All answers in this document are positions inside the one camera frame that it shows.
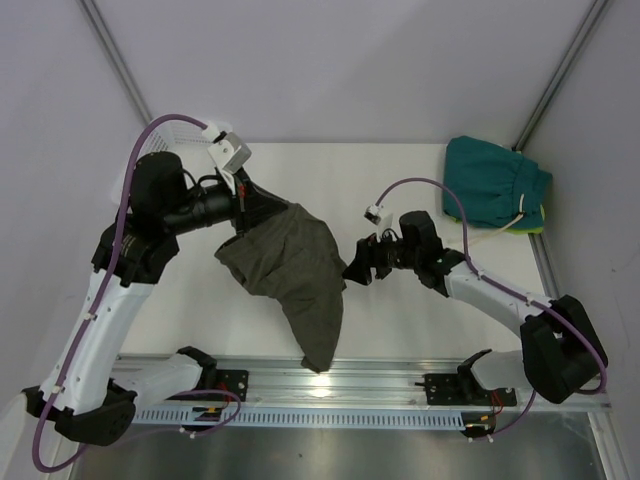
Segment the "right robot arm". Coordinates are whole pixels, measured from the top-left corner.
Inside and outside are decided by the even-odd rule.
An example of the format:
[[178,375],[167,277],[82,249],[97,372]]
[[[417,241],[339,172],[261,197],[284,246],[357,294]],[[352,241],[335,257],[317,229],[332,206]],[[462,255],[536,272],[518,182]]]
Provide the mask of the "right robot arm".
[[344,279],[367,286],[394,269],[410,270],[424,287],[476,308],[519,339],[517,350],[483,350],[459,365],[456,389],[464,401],[479,403],[497,389],[530,388],[560,404],[589,394],[592,379],[606,378],[606,353],[579,300],[534,294],[474,266],[467,253],[444,247],[425,211],[403,214],[398,232],[377,206],[365,217],[377,230],[357,241]]

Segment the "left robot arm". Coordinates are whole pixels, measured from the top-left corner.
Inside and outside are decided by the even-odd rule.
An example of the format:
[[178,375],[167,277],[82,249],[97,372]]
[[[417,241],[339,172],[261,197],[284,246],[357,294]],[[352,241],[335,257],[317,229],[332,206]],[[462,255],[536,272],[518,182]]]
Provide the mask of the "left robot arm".
[[288,207],[244,170],[230,183],[215,173],[188,185],[186,175],[172,152],[135,163],[124,211],[103,232],[91,260],[73,335],[47,380],[24,391],[28,413],[52,422],[68,440],[109,446],[145,407],[173,397],[204,400],[216,390],[216,360],[190,346],[126,380],[111,375],[134,318],[179,252],[180,235],[222,222],[244,235]]

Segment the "olive green shorts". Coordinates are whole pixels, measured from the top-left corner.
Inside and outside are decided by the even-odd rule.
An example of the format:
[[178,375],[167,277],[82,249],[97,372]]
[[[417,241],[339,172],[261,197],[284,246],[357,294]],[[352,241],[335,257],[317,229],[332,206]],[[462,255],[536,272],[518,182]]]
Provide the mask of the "olive green shorts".
[[330,369],[342,328],[346,264],[324,221],[290,204],[226,241],[215,258],[249,294],[279,303],[303,353],[302,367]]

